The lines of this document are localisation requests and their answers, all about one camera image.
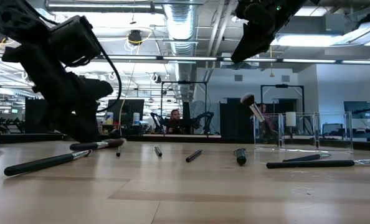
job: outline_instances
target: person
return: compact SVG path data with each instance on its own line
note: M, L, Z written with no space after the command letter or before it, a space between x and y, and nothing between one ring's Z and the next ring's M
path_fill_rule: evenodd
M265 105L265 104L261 104L260 105L260 110L261 110L261 113L262 114L265 114L266 113L266 111L267 111L267 105Z
M171 111L171 117L167 124L167 133L181 134L181 132L181 115L179 114L179 110L175 109Z

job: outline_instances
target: black cable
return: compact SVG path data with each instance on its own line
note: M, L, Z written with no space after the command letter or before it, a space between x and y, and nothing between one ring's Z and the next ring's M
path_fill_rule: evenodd
M345 16L349 21L354 22L354 23L358 23L358 21L354 21L354 20L352 20L352 19L350 18L350 16L349 16L349 15L345 14L344 16Z
M102 110L97 110L97 113L100 113L100 112L104 112L106 110L109 110L112 106L114 106L120 100L122 84L121 84L120 75L118 74L118 71L117 71L117 68L115 67L115 64L113 64L113 62L110 60L109 55L105 52L105 49L103 49L102 45L99 43L99 40L97 39L97 36L95 36L95 34L93 32L91 32L91 34L92 34L93 38L95 39L95 41L96 41L100 51L102 52L103 56L105 57L105 59L108 61L109 65L111 66L111 68L115 72L117 80L118 80L118 94L117 94L116 100L111 105L108 105L106 108L104 108Z

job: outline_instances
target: ceiling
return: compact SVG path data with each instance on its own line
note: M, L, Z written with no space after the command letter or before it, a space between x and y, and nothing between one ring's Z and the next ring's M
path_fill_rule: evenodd
M29 1L34 7L41 5L43 1L31 0ZM215 20L219 20L220 27L223 25L226 19L228 0L224 1L224 7L222 10L221 18L216 18L217 9L221 1L211 0L206 1L202 5L197 7L196 13L196 36L194 43L196 45L195 55L207 55L209 48L209 41L213 31L213 24ZM71 3L80 4L81 1L49 1L50 4L60 3ZM350 1L329 1L321 0L318 7L312 3L307 2L298 14L290 21L287 27L283 28L279 35L288 34L289 32L295 32L296 34L302 34L303 32L317 32L317 24L321 24L320 34L325 34L328 29L338 29L345 33L350 31L354 26L355 19L359 16L366 15L366 12L358 14L358 12L364 9L370 9L370 1L367 0L350 0ZM167 18L164 14L148 14L148 13L120 13L109 12L106 13L103 9L99 11L84 12L81 7L74 7L74 11L67 12L66 10L54 11L46 14L50 18L56 21L62 22L69 17L74 15L86 15L87 19L93 25L93 31L100 39L104 49L110 55L124 55L124 54L139 54L139 55L171 55L172 48L169 43L169 32L167 29ZM221 38L221 42L217 48L217 55L222 53L231 53L236 48L242 37L242 26L244 21L235 21L233 18L233 10L230 11L229 20L227 21L226 29ZM131 30L140 30L141 35L144 39L142 44L139 46L133 46L128 44L127 35ZM215 44L218 43L217 32L215 37ZM4 52L5 46L15 47L18 43L9 42L9 45L0 45L0 53ZM353 47L294 47L294 46L283 46L274 45L271 50L267 53L262 53L259 57L281 57L281 58L346 58L346 59L369 59L370 58L370 47L365 46L353 46ZM178 80L178 74L176 74L175 63L115 63L121 78L123 86L129 86L131 88L141 88L146 91L136 92L129 91L128 97L133 96L159 96L160 91L151 91L154 89L160 89L161 85L151 81L152 75L159 75L162 80ZM288 68L292 69L293 73L299 72L305 68L306 65L290 64L290 63L260 63L259 68L264 70L266 68ZM88 78L98 78L106 80L111 83L114 88L117 88L117 80L112 75L109 64L106 62L92 62L85 67L79 67L74 69L68 69L79 75L85 75ZM22 67L15 63L2 63L0 61L0 85L12 86L22 85L21 88L13 89L18 92L17 95L24 96L20 93L35 95L30 87L32 83L26 77ZM168 93L167 97L172 97L178 93Z

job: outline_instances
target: wall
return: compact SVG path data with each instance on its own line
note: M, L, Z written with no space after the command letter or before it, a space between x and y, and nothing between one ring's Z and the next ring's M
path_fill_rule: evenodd
M319 112L343 112L344 101L370 101L370 65L317 65ZM321 116L321 124L342 123ZM354 128L370 128L370 119L353 119Z
M204 69L198 68L198 80L202 80L204 76ZM242 82L235 82L234 75L243 75ZM260 86L261 85L276 85L282 84L282 75L290 76L290 83L288 85L297 85L297 74L293 73L291 69L274 69L275 77L270 77L271 70L238 70L217 68L213 71L207 86L207 92L210 100L213 103L226 103L227 98L241 98L247 93L253 93L255 100L260 103ZM277 89L271 88L263 98L265 103L272 103L275 99L298 99L299 94L292 88ZM196 100L204 101L204 93L197 88L195 93Z
M316 65L311 65L297 75L299 85L304 86L304 104L305 112L315 112L319 110L318 106L318 78ZM297 102L298 111L302 111L301 102Z

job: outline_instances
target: table surface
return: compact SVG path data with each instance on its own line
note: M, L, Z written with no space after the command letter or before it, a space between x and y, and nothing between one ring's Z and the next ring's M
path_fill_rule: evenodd
M120 158L101 149L37 172L3 174L6 166L68 153L71 143L0 145L0 223L370 224L370 167L265 167L314 152L129 142ZM240 147L247 149L245 167L232 155ZM198 149L202 155L185 162ZM332 155L370 158L368 151Z

